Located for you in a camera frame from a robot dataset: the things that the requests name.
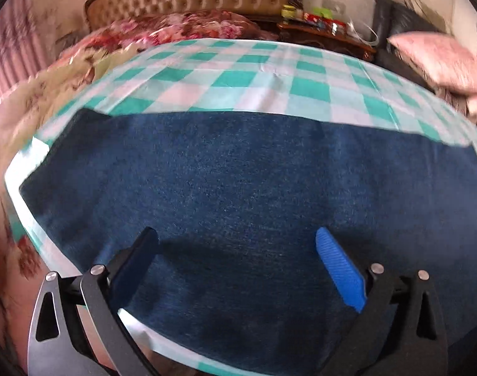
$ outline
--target floral pillow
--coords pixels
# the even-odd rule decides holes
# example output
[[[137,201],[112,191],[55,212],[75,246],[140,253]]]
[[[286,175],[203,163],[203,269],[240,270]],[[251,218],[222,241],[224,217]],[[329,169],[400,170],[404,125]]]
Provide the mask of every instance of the floral pillow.
[[[477,59],[453,37],[407,32],[388,39],[438,86],[462,94],[477,93]]]

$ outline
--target pink curtain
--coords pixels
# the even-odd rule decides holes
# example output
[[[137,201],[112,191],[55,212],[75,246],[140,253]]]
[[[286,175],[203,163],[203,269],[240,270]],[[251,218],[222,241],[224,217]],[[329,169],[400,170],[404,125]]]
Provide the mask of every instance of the pink curtain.
[[[7,0],[0,11],[0,97],[50,63],[31,0]]]

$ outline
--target floral blanket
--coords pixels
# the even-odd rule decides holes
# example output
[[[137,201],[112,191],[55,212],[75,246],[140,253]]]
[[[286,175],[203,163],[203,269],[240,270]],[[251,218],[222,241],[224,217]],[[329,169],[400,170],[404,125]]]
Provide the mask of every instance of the floral blanket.
[[[222,10],[144,16],[115,21],[110,26],[92,32],[76,45],[62,52],[57,64],[69,62],[85,50],[105,50],[108,54],[136,44],[139,49],[187,39],[260,39],[277,37],[262,31],[257,24],[242,15]]]

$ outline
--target bed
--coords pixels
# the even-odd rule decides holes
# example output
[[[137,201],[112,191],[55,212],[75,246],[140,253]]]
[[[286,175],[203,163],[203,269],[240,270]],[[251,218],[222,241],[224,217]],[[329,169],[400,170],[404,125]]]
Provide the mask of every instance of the bed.
[[[345,55],[265,40],[270,38],[262,32],[268,32],[276,23],[285,3],[301,7],[300,0],[88,0],[85,13],[91,31],[96,34],[80,47],[65,52],[57,65],[4,99],[6,106],[22,102],[29,109],[21,111],[20,118],[7,122],[11,133],[0,143],[8,148],[3,159],[7,166],[10,164],[4,174],[15,212],[9,216],[10,231],[14,239],[23,239],[19,241],[25,245],[19,246],[24,249],[22,260],[32,262],[31,270],[23,271],[32,284],[25,292],[27,298],[24,304],[12,308],[17,312],[26,310],[18,326],[19,335],[13,337],[22,366],[26,359],[28,311],[44,274],[56,270],[61,276],[72,276],[79,270],[33,217],[19,187],[42,163],[80,109],[94,109],[111,116],[188,111],[289,115],[414,133],[447,146],[473,146],[477,154],[477,129],[423,88]],[[126,38],[126,46],[117,39],[97,44],[97,36],[104,37],[105,27],[106,34],[111,36],[112,23],[132,26],[132,16],[170,17],[181,11],[210,10],[215,18],[214,9],[255,19],[261,32],[255,34],[256,40],[212,39],[205,29],[196,39],[186,33],[171,34],[177,35],[177,39],[163,43]],[[221,17],[223,21],[230,19],[231,14]],[[175,24],[164,23],[162,29],[167,25]],[[56,86],[61,86],[61,91],[48,96]],[[42,262],[31,252],[31,244]],[[15,274],[10,276],[11,293],[17,295],[24,282],[16,281]],[[205,357],[163,337],[127,311],[123,310],[120,316],[136,341],[177,362],[219,375],[267,373]]]

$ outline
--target green item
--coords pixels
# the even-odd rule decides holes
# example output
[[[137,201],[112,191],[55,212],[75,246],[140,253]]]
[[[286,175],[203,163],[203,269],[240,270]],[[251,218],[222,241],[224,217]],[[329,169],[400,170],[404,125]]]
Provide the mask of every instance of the green item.
[[[332,11],[329,8],[313,7],[312,12],[319,17],[333,19]]]

